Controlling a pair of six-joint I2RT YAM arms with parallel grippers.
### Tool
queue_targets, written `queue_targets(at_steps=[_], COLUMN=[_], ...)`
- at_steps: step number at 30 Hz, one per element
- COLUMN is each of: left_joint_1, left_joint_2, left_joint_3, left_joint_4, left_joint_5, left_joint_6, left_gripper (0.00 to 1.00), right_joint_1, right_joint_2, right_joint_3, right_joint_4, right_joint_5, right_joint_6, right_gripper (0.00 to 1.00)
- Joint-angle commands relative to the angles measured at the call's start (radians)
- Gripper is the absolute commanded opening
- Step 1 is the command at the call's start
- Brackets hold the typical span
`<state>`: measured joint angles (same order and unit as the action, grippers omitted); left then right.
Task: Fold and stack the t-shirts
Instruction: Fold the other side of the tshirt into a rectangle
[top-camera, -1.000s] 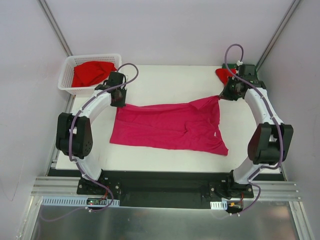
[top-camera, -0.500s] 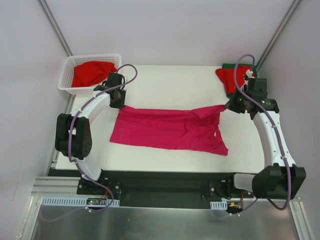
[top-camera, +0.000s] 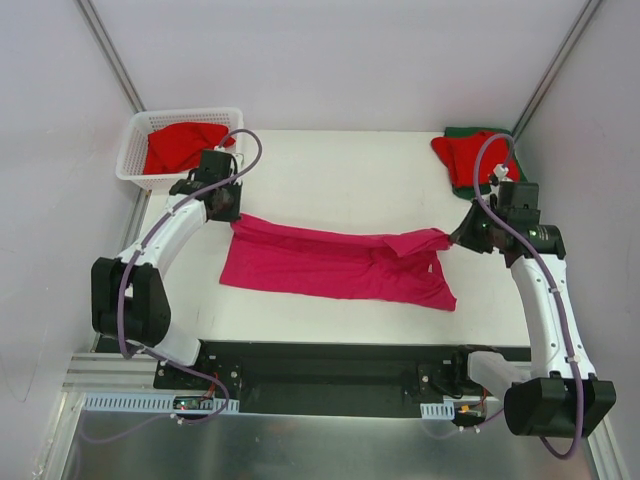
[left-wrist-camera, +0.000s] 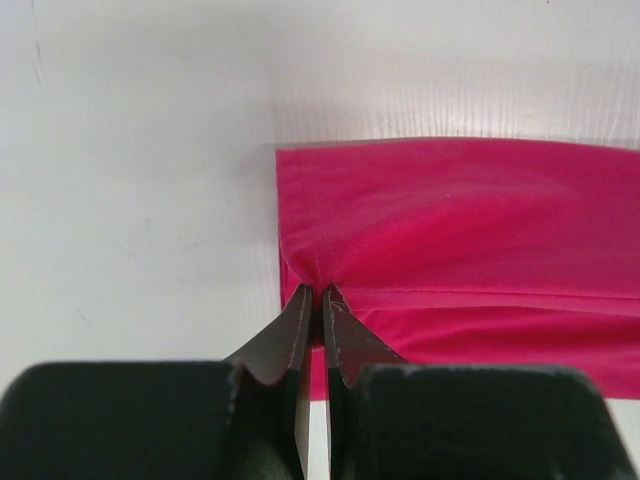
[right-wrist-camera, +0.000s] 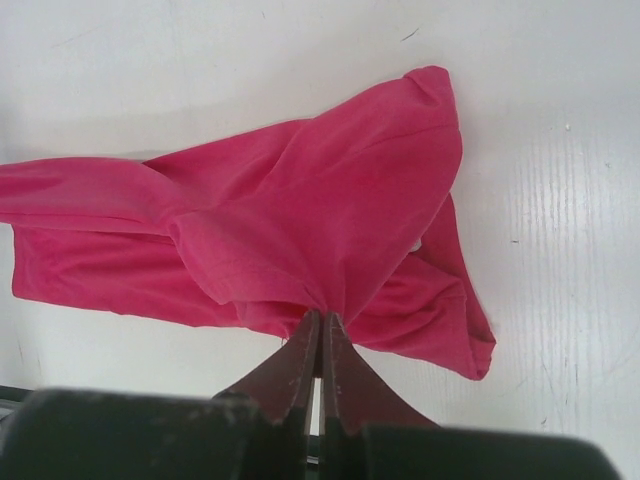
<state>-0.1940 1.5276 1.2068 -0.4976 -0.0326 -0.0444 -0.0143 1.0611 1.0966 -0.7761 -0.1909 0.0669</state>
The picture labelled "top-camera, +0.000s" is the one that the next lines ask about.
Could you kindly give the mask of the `pink t shirt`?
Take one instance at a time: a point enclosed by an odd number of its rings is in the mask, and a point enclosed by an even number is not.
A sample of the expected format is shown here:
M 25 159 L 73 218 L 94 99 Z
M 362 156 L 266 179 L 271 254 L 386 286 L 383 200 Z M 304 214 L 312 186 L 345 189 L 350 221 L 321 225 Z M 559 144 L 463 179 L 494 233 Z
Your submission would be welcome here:
M 438 229 L 353 235 L 279 225 L 248 214 L 231 228 L 223 285 L 456 309 L 438 258 L 450 241 Z

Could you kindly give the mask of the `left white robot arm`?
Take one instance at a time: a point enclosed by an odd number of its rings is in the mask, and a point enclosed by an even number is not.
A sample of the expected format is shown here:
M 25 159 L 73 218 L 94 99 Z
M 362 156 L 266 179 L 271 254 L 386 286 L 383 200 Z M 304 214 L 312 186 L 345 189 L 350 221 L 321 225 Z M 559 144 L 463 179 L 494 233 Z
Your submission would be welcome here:
M 206 150 L 171 187 L 156 222 L 117 257 L 100 257 L 91 268 L 94 331 L 117 340 L 127 355 L 146 348 L 178 363 L 177 377 L 192 389 L 210 381 L 212 366 L 199 356 L 201 341 L 172 323 L 163 277 L 207 222 L 240 218 L 241 194 L 236 157 Z

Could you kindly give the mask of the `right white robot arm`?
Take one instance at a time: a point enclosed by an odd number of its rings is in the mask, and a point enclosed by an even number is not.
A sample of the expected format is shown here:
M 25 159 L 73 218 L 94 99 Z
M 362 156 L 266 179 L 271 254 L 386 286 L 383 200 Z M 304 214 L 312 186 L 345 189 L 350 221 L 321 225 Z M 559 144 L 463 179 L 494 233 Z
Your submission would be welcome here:
M 483 387 L 496 396 L 515 435 L 586 438 L 615 405 L 616 391 L 586 353 L 567 288 L 564 241 L 558 227 L 541 224 L 538 195 L 535 183 L 503 181 L 488 198 L 472 201 L 450 236 L 473 252 L 503 256 L 524 309 L 530 369 L 517 369 L 494 347 L 464 345 L 452 356 L 449 381 L 463 395 Z

